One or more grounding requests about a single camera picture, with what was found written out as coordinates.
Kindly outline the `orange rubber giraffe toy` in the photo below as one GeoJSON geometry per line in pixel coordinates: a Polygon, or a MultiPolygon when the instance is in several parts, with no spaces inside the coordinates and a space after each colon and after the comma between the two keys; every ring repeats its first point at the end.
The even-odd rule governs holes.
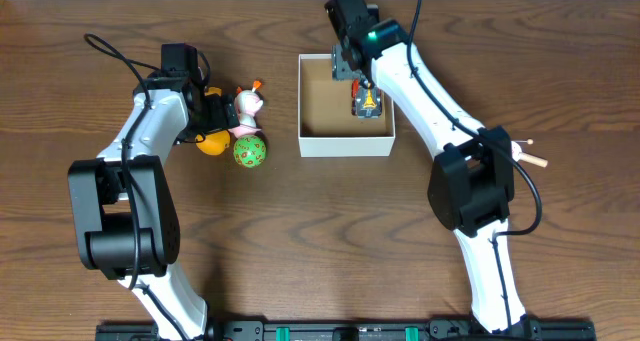
{"type": "MultiPolygon", "coordinates": [[[[205,96],[211,94],[222,95],[222,90],[217,87],[208,87],[205,96]]],[[[231,135],[228,130],[210,134],[203,134],[199,131],[195,136],[195,141],[201,152],[210,156],[218,156],[230,147],[231,135]]]]}

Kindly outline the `red grey toy truck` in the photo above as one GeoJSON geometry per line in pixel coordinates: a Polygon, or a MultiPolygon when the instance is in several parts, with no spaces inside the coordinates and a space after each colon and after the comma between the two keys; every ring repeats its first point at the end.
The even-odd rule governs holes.
{"type": "Polygon", "coordinates": [[[351,85],[352,115],[361,119],[377,119],[382,115],[381,94],[378,88],[364,81],[351,85]]]}

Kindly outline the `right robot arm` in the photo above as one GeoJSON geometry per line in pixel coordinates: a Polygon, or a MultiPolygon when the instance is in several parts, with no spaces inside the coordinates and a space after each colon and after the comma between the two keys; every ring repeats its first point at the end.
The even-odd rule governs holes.
{"type": "Polygon", "coordinates": [[[324,8],[348,66],[391,97],[433,159],[428,201],[461,247],[472,315],[488,332],[509,332],[526,314],[506,242],[514,198],[509,135],[456,103],[397,21],[378,20],[364,0],[329,0],[324,8]]]}

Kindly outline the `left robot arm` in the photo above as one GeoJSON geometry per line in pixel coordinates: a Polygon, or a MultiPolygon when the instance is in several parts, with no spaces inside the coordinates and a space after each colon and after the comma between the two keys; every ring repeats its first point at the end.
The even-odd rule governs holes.
{"type": "Polygon", "coordinates": [[[88,269],[128,288],[152,316],[102,324],[98,340],[220,340],[222,326],[178,262],[180,227],[164,173],[173,146],[238,126],[230,95],[209,95],[210,68],[187,44],[165,44],[139,77],[133,109],[111,144],[67,177],[78,252],[88,269]]]}

